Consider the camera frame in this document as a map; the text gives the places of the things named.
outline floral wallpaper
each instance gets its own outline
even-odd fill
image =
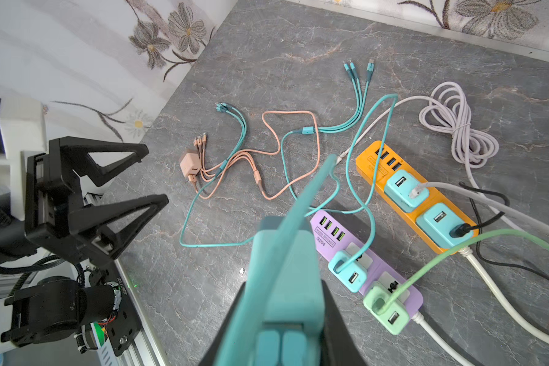
[[[139,142],[235,2],[0,1],[0,97],[41,101],[49,139]]]
[[[549,51],[549,0],[321,0]]]

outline power strip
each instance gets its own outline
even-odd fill
[[[332,260],[338,251],[343,250],[353,255],[364,245],[326,210],[317,211],[310,223],[315,236],[315,247],[328,261]],[[366,282],[358,290],[362,295],[366,295],[370,291],[374,282],[380,282],[384,288],[392,292],[399,284],[406,281],[393,267],[370,249],[364,252],[362,258],[357,262],[368,271]],[[399,297],[399,301],[412,317],[423,305],[423,295],[414,286],[411,286]]]
[[[462,242],[468,238],[478,235],[477,230],[474,230],[474,232],[469,232],[463,238],[452,239],[448,238],[447,234],[449,234],[449,231],[430,227],[431,225],[445,224],[452,227],[461,223],[468,223],[472,226],[476,224],[436,188],[426,188],[428,191],[425,193],[425,196],[420,195],[420,200],[417,203],[408,201],[409,198],[407,195],[402,195],[403,201],[395,201],[391,199],[385,192],[387,185],[390,185],[393,188],[401,186],[400,183],[405,181],[405,176],[410,178],[408,183],[411,183],[411,181],[425,183],[427,180],[416,170],[414,170],[413,167],[411,167],[407,162],[405,162],[402,157],[395,153],[393,149],[389,148],[386,143],[382,152],[379,151],[380,147],[381,141],[375,141],[356,158],[356,168],[358,172],[369,184],[373,184],[374,182],[372,180],[374,176],[376,159],[378,156],[381,157],[375,182],[376,192],[378,192],[378,194],[381,195],[381,197],[396,211],[396,213],[399,214],[399,216],[401,216],[402,219],[409,224],[413,230],[415,230],[415,232],[417,232],[421,239],[423,239],[435,253],[441,254],[453,246],[443,244],[442,240],[444,239]],[[394,181],[395,179],[391,180],[393,176],[400,179],[396,181]],[[405,210],[402,209],[402,207],[406,207],[407,205],[412,205],[408,206],[410,207],[410,212],[405,212]]]

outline gray flower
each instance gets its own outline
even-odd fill
[[[462,28],[463,33],[513,40],[539,23],[535,16],[520,6],[539,1],[498,0],[491,4],[487,0],[462,0],[456,4],[455,12],[472,17]]]
[[[140,20],[134,27],[134,35],[129,36],[128,39],[132,42],[139,55],[148,53],[149,63],[148,67],[152,70],[155,67],[162,68],[167,63],[163,60],[161,55],[162,51],[165,51],[170,43],[168,40],[158,37],[159,27],[154,23],[141,22]]]
[[[185,52],[187,48],[196,55],[199,52],[199,43],[203,42],[203,37],[207,34],[203,20],[193,21],[193,11],[189,6],[182,2],[177,6],[176,12],[171,12],[168,16],[168,29],[171,33],[181,37],[177,48]]]

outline gray marble tabletop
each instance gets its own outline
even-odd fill
[[[237,106],[248,120],[246,148],[275,149],[260,115],[267,109],[307,109],[323,126],[336,125],[355,108],[343,63],[352,60],[360,74],[375,60],[367,108],[382,95],[429,95],[443,81],[459,83],[472,108],[472,127],[498,139],[500,151],[474,170],[484,188],[504,192],[513,207],[549,224],[549,63],[488,48],[370,22],[280,0],[239,0],[143,140],[150,154],[122,173],[104,201],[166,193],[170,203],[122,255],[121,261],[145,305],[174,365],[196,365],[229,309],[246,273],[251,245],[183,248],[178,243],[194,192],[183,178],[178,158],[195,136],[208,134],[210,164],[222,161],[238,140],[238,123],[215,110],[216,102]],[[429,131],[418,121],[423,101],[397,107],[387,143],[429,180],[467,181],[463,165],[451,157],[451,136]],[[307,116],[270,117],[279,136],[308,126]],[[374,128],[372,142],[381,137]],[[322,155],[342,152],[356,129],[321,137]],[[313,136],[291,136],[285,154],[293,177],[315,161]],[[355,154],[368,144],[357,146]],[[256,156],[269,193],[283,187],[279,156]],[[331,207],[356,207],[343,186]],[[361,196],[370,186],[350,172]],[[297,185],[300,190],[304,183]],[[318,196],[327,197],[327,182]],[[473,217],[467,199],[446,195]],[[287,192],[265,201],[246,163],[235,165],[217,194],[193,211],[187,242],[232,242],[251,236],[260,218],[284,215],[293,203]],[[380,196],[370,207],[376,217],[373,249],[405,276],[435,253]],[[489,211],[481,206],[484,217]],[[345,218],[362,239],[366,216]],[[493,228],[505,227],[496,223]],[[491,239],[484,255],[527,264],[549,274],[549,254],[525,240]],[[509,301],[549,332],[549,282],[506,267],[485,264]],[[340,284],[320,259],[326,280],[353,341],[369,365],[453,365],[413,322],[398,336],[389,334],[362,305],[362,297]],[[469,263],[451,257],[417,282],[425,303],[421,312],[439,334],[476,365],[549,365],[549,346],[525,332],[498,304]]]

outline yellow flower center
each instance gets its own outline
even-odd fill
[[[490,12],[491,12],[491,13],[498,13],[498,12],[507,10],[507,9],[510,8],[511,6],[512,6],[512,3],[510,3],[510,2],[507,2],[507,1],[499,1],[498,3],[496,3],[496,4],[494,5],[494,7],[492,7],[492,9],[490,10]]]

